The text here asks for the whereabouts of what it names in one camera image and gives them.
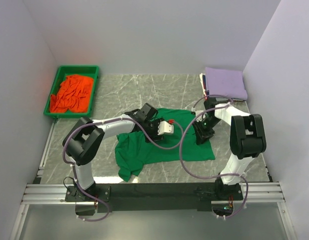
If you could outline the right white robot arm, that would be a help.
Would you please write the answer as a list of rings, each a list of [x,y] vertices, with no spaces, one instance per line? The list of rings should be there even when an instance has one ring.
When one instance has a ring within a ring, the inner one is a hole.
[[[240,178],[247,166],[266,150],[263,119],[259,114],[241,111],[230,102],[218,101],[215,97],[206,98],[204,107],[211,111],[203,113],[196,110],[195,106],[191,108],[191,113],[197,117],[192,124],[197,145],[214,136],[214,127],[220,121],[230,126],[231,155],[214,182],[214,195],[224,200],[239,192]]]

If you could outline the green t-shirt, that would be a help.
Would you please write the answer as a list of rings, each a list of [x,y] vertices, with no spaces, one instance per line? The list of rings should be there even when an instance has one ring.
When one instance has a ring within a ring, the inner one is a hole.
[[[158,117],[165,120],[173,119],[185,130],[195,115],[185,109],[159,108]],[[178,126],[174,126],[174,133],[165,135],[163,140],[158,141],[159,146],[168,148],[179,143],[182,133]],[[146,142],[142,131],[123,133],[116,137],[118,143],[115,147],[115,160],[119,167],[118,175],[125,182],[128,182],[131,175],[138,176],[144,165],[179,160],[179,146],[170,150],[158,148],[151,142]],[[195,162],[215,160],[216,157],[209,140],[200,145],[196,144],[195,130],[191,127],[182,144],[182,159]]]

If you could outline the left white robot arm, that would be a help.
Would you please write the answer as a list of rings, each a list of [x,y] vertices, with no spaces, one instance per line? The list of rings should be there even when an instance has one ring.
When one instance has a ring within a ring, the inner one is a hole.
[[[127,111],[118,117],[91,120],[81,117],[62,142],[62,158],[74,169],[74,187],[81,200],[96,197],[97,187],[92,175],[92,160],[101,142],[119,134],[142,131],[147,143],[161,141],[172,134],[174,126],[164,118],[156,118],[159,111],[145,103],[142,108]]]

